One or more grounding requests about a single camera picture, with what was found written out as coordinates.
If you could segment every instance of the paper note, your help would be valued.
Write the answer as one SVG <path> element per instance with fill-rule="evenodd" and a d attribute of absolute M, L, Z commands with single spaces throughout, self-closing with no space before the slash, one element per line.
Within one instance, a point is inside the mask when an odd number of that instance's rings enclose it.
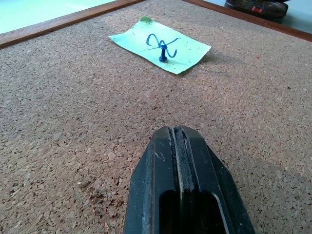
<path fill-rule="evenodd" d="M 211 48 L 147 16 L 142 16 L 140 21 L 127 32 L 110 36 L 110 39 L 174 74 L 194 66 Z M 166 62 L 159 61 L 161 45 L 168 47 L 165 53 L 168 59 Z"/>

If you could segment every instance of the cork surface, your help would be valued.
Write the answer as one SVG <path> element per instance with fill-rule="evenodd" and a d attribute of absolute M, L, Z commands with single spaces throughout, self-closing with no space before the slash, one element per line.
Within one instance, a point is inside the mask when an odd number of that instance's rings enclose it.
<path fill-rule="evenodd" d="M 180 76 L 108 39 L 147 15 L 212 46 Z M 154 130 L 199 130 L 258 234 L 312 233 L 312 44 L 146 0 L 0 50 L 0 233 L 121 233 Z"/>

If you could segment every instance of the wooden border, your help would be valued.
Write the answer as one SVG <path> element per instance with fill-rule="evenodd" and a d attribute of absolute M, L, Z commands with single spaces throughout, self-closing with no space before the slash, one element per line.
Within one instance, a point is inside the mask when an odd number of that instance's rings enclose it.
<path fill-rule="evenodd" d="M 246 13 L 236 11 L 227 7 L 219 6 L 219 5 L 204 1 L 204 0 L 183 0 L 183 1 L 195 4 L 197 6 L 201 6 L 201 7 L 213 10 L 213 11 L 217 11 L 222 14 L 232 16 L 241 20 L 246 20 L 248 22 L 255 23 L 255 24 L 267 27 L 267 28 L 271 28 L 281 33 L 285 33 L 285 34 L 288 34 L 297 38 L 301 38 L 307 41 L 312 41 L 312 34 L 310 33 L 300 31 L 298 29 L 290 28 L 288 26 L 278 24 L 278 23 L 275 23 L 266 19 L 248 15 Z"/>
<path fill-rule="evenodd" d="M 140 2 L 143 0 L 115 0 L 106 4 L 78 11 L 66 16 L 37 23 L 11 32 L 0 34 L 0 48 L 12 45 L 39 35 L 64 28 L 68 25 L 90 19 L 101 14 Z"/>

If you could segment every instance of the blue ink scribble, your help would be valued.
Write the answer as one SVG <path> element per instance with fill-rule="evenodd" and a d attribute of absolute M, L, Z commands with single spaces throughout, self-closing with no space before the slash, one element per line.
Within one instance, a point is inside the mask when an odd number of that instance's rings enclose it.
<path fill-rule="evenodd" d="M 154 33 L 152 33 L 152 34 L 150 34 L 150 35 L 147 37 L 147 39 L 146 39 L 146 44 L 149 45 L 149 46 L 153 46 L 153 45 L 150 44 L 150 38 L 151 38 L 151 36 L 154 36 L 154 38 L 155 38 L 156 41 L 157 41 L 158 46 L 155 47 L 155 48 L 147 49 L 147 50 L 154 50 L 154 49 L 160 48 L 162 45 L 169 45 L 169 44 L 171 44 L 171 43 L 173 43 L 173 42 L 175 42 L 176 40 L 179 39 L 179 38 L 176 38 L 176 39 L 174 39 L 173 41 L 171 41 L 171 42 L 169 42 L 169 43 L 166 44 L 163 40 L 160 40 L 160 41 L 159 41 L 158 38 L 156 37 L 156 35 L 155 35 Z M 172 56 L 169 54 L 168 49 L 166 49 L 166 51 L 167 51 L 167 54 L 168 54 L 169 57 L 174 58 L 174 57 L 176 56 L 176 50 L 175 50 L 174 55 L 172 55 Z"/>

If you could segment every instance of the push pin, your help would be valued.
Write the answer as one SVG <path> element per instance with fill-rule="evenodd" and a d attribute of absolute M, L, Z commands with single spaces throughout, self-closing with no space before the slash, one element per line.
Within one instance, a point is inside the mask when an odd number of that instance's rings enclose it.
<path fill-rule="evenodd" d="M 161 46 L 161 56 L 159 57 L 159 61 L 161 62 L 165 62 L 168 60 L 166 57 L 166 49 L 167 49 L 166 45 Z"/>

